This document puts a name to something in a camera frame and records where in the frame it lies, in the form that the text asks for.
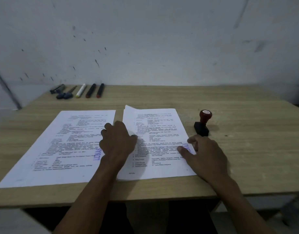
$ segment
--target hand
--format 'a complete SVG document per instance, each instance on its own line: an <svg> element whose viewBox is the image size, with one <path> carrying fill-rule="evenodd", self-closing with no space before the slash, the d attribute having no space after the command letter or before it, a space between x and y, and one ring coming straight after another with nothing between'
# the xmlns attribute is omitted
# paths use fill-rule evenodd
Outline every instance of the hand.
<svg viewBox="0 0 299 234"><path fill-rule="evenodd" d="M193 145L196 155L191 154L182 146L177 149L199 177L210 185L224 182L229 177L228 159L217 142L200 135L194 135L187 141Z"/></svg>
<svg viewBox="0 0 299 234"><path fill-rule="evenodd" d="M128 155L133 152L138 136L129 136L126 126L121 121L116 121L113 126L106 123L101 135L103 139L100 141L100 148L105 153L101 163L113 166L119 171Z"/></svg>

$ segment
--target desk surface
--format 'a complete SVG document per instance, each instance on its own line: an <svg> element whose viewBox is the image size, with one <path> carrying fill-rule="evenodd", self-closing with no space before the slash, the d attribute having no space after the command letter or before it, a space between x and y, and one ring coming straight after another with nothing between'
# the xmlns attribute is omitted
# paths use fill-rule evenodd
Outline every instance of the desk surface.
<svg viewBox="0 0 299 234"><path fill-rule="evenodd" d="M258 87L106 86L100 99L55 96L46 92L0 126L0 181L61 110L116 110L115 120L122 120L129 105L175 108L189 136L199 111L210 110L210 137L226 153L244 194L299 192L299 108ZM85 185L0 189L0 207L71 204ZM189 176L117 182L111 200L214 195L204 181Z"/></svg>

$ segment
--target document page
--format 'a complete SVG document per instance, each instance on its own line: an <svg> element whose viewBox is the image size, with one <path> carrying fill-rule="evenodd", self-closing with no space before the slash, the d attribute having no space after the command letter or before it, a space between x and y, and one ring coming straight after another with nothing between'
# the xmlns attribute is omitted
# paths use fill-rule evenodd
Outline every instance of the document page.
<svg viewBox="0 0 299 234"><path fill-rule="evenodd" d="M119 180L195 175L177 151L184 146L195 154L175 109L138 110L126 105L123 122L138 141L117 176Z"/></svg>
<svg viewBox="0 0 299 234"><path fill-rule="evenodd" d="M115 112L61 111L0 188L89 182L104 155L101 130L113 124Z"/></svg>

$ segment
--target purple stamp mark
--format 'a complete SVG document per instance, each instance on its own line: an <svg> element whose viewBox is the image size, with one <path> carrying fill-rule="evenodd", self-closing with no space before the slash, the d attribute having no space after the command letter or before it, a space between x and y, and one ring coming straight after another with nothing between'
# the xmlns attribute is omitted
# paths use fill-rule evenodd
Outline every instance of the purple stamp mark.
<svg viewBox="0 0 299 234"><path fill-rule="evenodd" d="M101 159L102 149L98 148L95 150L93 161L97 161Z"/></svg>
<svg viewBox="0 0 299 234"><path fill-rule="evenodd" d="M191 152L191 149L190 149L190 147L189 147L189 144L187 144L187 143L182 143L182 146L183 146L184 148L186 148L189 152Z"/></svg>

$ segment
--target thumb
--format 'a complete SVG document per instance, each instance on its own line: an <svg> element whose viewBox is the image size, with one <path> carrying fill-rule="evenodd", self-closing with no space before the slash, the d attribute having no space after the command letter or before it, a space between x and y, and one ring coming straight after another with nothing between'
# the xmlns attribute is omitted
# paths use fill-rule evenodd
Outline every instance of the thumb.
<svg viewBox="0 0 299 234"><path fill-rule="evenodd" d="M177 147L178 152L181 154L181 156L186 160L190 160L193 157L193 154L191 154L186 148L183 146Z"/></svg>
<svg viewBox="0 0 299 234"><path fill-rule="evenodd" d="M132 135L132 136L130 136L131 137L131 139L132 139L132 141L134 142L134 143L136 143L136 141L138 140L138 136L137 135Z"/></svg>

